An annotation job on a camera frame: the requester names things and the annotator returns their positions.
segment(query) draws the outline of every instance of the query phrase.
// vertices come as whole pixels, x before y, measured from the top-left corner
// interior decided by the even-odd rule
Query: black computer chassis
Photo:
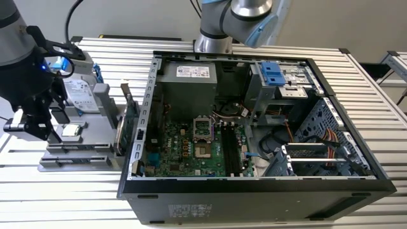
[[[378,179],[128,180],[128,152],[117,198],[128,201],[143,224],[336,220],[396,191],[313,59],[155,51],[149,78],[160,71],[160,61],[185,61],[187,57],[197,61],[305,62]]]

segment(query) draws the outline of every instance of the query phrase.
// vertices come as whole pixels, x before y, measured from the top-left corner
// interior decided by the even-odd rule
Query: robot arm
[[[55,47],[69,52],[57,52]],[[85,58],[73,45],[45,40],[39,27],[25,25],[13,0],[1,0],[0,96],[8,100],[15,112],[23,110],[19,120],[11,119],[4,129],[41,140],[53,137],[60,142],[51,124],[49,109],[64,113],[67,93],[63,78],[73,72],[67,76],[55,74],[44,59],[51,56],[63,56],[71,63],[71,59]]]
[[[232,38],[252,48],[259,47],[277,21],[276,15],[271,14],[271,2],[203,0],[201,34],[195,42],[195,51],[231,53]],[[68,52],[59,52],[55,47]],[[44,59],[51,56],[61,56],[69,61],[71,74],[63,76],[51,71]],[[0,96],[11,103],[13,111],[21,113],[17,119],[7,122],[4,129],[21,133],[27,140],[27,136],[33,136],[33,139],[52,137],[55,142],[61,141],[51,124],[49,109],[53,114],[59,113],[59,123],[69,123],[64,112],[67,92],[63,78],[75,72],[72,60],[88,61],[81,50],[68,41],[65,44],[48,41],[39,27],[25,25],[13,0],[1,0]]]
[[[231,53],[232,38],[251,48],[265,43],[277,22],[272,0],[203,0],[195,52]]]

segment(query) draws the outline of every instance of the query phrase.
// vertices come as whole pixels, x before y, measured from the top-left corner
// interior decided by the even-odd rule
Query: white wall
[[[292,0],[277,45],[347,48],[362,62],[407,51],[407,0]]]
[[[75,0],[15,0],[28,25],[52,41],[64,40],[64,24]],[[100,34],[176,37],[199,35],[200,19],[188,0],[85,0],[75,10],[69,37]]]

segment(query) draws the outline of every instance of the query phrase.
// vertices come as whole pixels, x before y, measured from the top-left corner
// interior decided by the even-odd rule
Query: green circuit board
[[[243,166],[241,145],[245,142],[244,129],[235,128],[237,154]],[[155,177],[225,177],[224,155],[221,150],[220,126],[213,126],[213,141],[193,142],[193,123],[167,122],[163,138],[159,166]],[[251,162],[241,173],[244,177],[253,175]]]

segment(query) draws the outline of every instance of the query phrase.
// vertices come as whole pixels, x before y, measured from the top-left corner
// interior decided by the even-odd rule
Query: label
[[[72,105],[83,112],[99,112],[97,104],[84,80],[64,80],[68,98]]]
[[[209,67],[177,66],[177,77],[209,78]]]
[[[248,110],[245,108],[243,108],[243,111],[241,111],[241,116],[245,117],[248,114]]]
[[[212,204],[169,204],[168,210],[172,218],[209,217]]]

